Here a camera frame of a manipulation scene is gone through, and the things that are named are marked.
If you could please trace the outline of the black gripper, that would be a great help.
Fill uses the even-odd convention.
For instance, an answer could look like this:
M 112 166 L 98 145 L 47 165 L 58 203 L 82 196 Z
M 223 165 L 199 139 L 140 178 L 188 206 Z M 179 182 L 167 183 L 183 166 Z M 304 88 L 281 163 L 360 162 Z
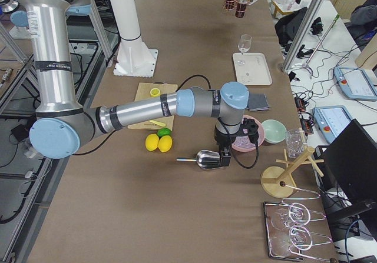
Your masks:
M 214 139 L 219 147 L 220 166 L 228 167 L 231 161 L 231 148 L 234 139 L 227 134 L 220 132 L 217 128 L 214 130 Z

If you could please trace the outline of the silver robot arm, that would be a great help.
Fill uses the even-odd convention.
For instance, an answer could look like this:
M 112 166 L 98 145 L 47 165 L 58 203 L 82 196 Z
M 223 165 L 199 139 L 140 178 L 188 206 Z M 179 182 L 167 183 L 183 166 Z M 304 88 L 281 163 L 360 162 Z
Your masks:
M 249 90 L 238 82 L 218 90 L 192 87 L 110 108 L 84 108 L 75 95 L 66 13 L 88 7 L 90 0 L 18 1 L 27 12 L 41 97 L 29 138 L 43 156 L 66 158 L 95 137 L 151 119 L 208 116 L 217 119 L 214 138 L 219 166 L 226 167 L 236 137 L 251 135 L 252 122 L 243 116 Z

